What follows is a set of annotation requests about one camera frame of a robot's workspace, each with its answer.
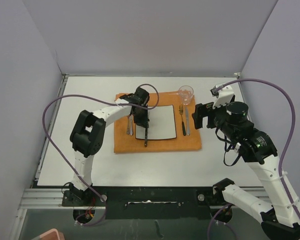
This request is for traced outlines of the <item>silver knife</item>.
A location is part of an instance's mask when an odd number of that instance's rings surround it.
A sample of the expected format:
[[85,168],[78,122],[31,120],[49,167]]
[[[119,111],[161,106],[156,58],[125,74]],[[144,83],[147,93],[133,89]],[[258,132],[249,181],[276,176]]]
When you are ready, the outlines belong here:
[[185,106],[185,116],[186,116],[186,133],[187,136],[190,135],[190,121],[189,121],[189,111],[188,111],[188,107]]

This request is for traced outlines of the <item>silver spoon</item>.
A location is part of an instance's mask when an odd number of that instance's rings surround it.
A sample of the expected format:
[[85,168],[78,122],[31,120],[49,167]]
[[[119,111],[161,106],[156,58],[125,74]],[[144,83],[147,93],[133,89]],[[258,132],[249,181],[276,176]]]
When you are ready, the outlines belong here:
[[133,116],[129,116],[129,135],[133,136]]

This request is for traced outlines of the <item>green handled utensil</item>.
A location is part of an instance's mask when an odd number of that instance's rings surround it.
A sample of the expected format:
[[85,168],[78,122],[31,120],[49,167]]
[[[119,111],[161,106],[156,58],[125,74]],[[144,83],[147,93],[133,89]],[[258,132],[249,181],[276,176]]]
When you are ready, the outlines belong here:
[[186,128],[185,128],[185,123],[184,123],[184,119],[183,119],[183,105],[180,104],[179,105],[179,114],[181,115],[181,124],[182,124],[182,133],[184,136],[186,136]]

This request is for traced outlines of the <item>clear plastic cup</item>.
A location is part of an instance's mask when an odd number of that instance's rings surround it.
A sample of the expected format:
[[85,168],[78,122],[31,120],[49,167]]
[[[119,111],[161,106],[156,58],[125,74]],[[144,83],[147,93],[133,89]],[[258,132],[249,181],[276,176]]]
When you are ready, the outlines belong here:
[[181,103],[183,105],[189,105],[192,101],[192,98],[194,96],[194,90],[189,85],[181,86],[178,90],[178,95],[180,97]]

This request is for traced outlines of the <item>white square plate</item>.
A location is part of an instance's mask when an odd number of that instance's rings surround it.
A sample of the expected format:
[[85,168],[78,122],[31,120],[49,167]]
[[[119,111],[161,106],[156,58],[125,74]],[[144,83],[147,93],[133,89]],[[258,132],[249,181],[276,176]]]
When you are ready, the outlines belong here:
[[157,106],[148,111],[148,140],[170,140],[176,138],[173,105]]

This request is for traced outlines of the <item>orange cloth placemat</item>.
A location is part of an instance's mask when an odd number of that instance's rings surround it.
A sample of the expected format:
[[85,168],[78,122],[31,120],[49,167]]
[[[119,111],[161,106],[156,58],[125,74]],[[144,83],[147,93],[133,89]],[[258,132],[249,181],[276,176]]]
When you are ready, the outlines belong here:
[[142,153],[142,152],[175,152],[175,151],[196,151],[202,148],[200,133],[194,128],[194,121],[189,117],[190,135],[184,136],[182,133],[181,115],[179,114],[179,105],[181,104],[178,92],[161,92],[150,94],[148,105],[154,106],[156,102],[158,106],[173,105],[176,138],[166,140],[148,140],[148,146],[144,147],[145,130],[133,123],[134,135],[126,134],[127,116],[114,122],[114,153]]

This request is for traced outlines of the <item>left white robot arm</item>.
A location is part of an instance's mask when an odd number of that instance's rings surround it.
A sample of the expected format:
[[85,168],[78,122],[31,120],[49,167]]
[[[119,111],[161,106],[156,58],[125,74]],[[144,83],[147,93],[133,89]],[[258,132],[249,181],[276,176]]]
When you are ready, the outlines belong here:
[[114,104],[93,112],[80,112],[70,135],[75,154],[75,170],[69,188],[73,199],[84,206],[91,200],[91,172],[94,155],[101,149],[105,129],[115,121],[133,116],[134,124],[147,130],[149,127],[149,93],[137,87],[134,93],[120,96]]

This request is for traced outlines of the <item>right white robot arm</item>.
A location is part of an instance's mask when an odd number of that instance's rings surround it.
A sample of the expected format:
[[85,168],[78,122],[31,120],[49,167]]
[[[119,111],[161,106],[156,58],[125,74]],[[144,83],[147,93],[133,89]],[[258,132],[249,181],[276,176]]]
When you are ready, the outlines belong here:
[[271,138],[255,128],[247,113],[248,106],[243,102],[233,101],[219,108],[213,103],[199,103],[192,118],[195,129],[202,128],[203,118],[207,118],[207,128],[224,134],[222,142],[228,143],[253,170],[270,202],[258,199],[228,178],[213,185],[212,198],[220,205],[233,204],[252,216],[271,240],[300,239],[300,199],[279,168],[279,156]]

